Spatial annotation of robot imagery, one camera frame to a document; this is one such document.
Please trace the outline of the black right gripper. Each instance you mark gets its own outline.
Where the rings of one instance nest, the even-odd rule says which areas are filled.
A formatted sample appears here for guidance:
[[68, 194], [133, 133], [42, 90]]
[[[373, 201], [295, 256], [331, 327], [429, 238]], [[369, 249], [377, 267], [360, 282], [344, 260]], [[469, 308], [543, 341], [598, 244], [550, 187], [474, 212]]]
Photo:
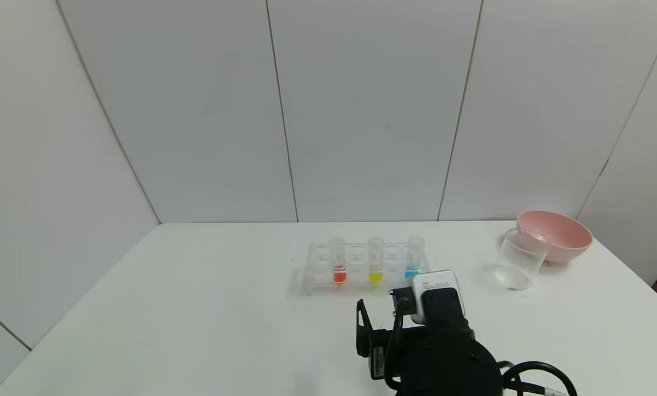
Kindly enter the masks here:
[[[365, 301], [359, 299], [356, 303], [356, 352], [359, 356], [368, 358], [372, 380], [384, 379], [384, 365], [387, 361], [387, 348], [391, 335], [392, 330], [373, 330]], [[391, 352], [389, 366], [392, 376], [399, 376], [400, 359], [405, 356], [407, 349], [425, 338], [426, 335], [427, 328], [425, 326], [402, 329], [399, 340], [396, 342], [396, 350]]]

